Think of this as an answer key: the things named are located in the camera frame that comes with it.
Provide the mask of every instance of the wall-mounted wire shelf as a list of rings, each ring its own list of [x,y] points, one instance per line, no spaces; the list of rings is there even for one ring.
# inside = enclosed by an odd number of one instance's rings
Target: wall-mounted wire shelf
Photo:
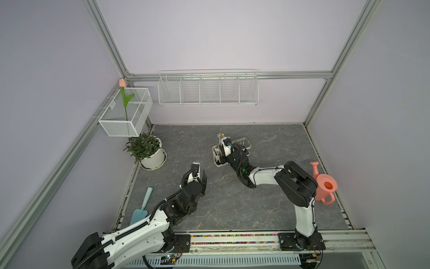
[[[160,72],[158,95],[162,106],[256,105],[257,71],[202,73]]]
[[[109,106],[98,122],[108,136],[138,137],[152,106],[152,98],[147,88],[124,88],[127,96],[135,95],[127,105],[127,116],[120,90],[116,93]]]

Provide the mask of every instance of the gray tile surface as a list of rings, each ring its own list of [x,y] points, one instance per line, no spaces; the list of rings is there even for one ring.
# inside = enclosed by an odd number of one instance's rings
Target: gray tile surface
[[[155,126],[154,135],[161,139],[167,161],[155,171],[141,169],[122,228],[129,224],[134,209],[141,207],[147,187],[154,188],[146,207],[151,213],[159,201],[178,190],[182,175],[196,161],[208,177],[206,195],[200,198],[197,210],[174,227],[175,231],[293,230],[294,207],[279,186],[249,189],[229,165],[215,166],[211,147],[218,133],[232,140],[248,138],[252,144],[249,162],[254,166],[273,167],[291,160],[312,175],[309,163],[317,157],[302,125]],[[315,220],[320,230],[347,229],[337,202],[327,206],[316,201]]]

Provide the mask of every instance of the white flower pot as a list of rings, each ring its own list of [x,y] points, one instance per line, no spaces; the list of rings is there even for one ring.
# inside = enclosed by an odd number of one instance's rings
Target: white flower pot
[[[157,138],[160,142],[160,148],[154,154],[152,154],[148,158],[144,158],[141,161],[141,167],[145,170],[156,170],[162,167],[167,159],[166,152],[164,151],[164,149],[161,148],[161,140],[156,136],[154,137]]]

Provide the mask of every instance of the white basket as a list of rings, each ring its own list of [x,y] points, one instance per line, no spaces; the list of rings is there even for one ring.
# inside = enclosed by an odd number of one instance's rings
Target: white basket
[[[162,106],[256,105],[257,72],[162,76],[158,82]]]
[[[108,136],[138,137],[152,106],[147,88],[124,88],[126,95],[135,95],[127,105],[128,121],[120,90],[105,109],[98,122]]]

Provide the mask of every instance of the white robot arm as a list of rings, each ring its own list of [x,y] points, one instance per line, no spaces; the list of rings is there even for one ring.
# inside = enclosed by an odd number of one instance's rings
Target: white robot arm
[[[314,245],[318,249],[325,249],[314,221],[313,204],[318,184],[313,177],[293,161],[277,167],[254,167],[249,164],[249,153],[245,147],[232,143],[229,137],[220,137],[218,150],[219,164],[228,163],[245,186],[256,188],[260,184],[279,185],[294,204],[295,234],[280,238],[282,250],[307,250]]]
[[[200,177],[200,164],[193,163],[182,177],[181,188],[155,206],[151,215],[101,238],[88,236],[73,257],[73,269],[115,269],[152,252],[171,252],[176,235],[172,226],[196,210],[199,197],[205,195],[207,177]],[[175,256],[166,262],[175,262]]]

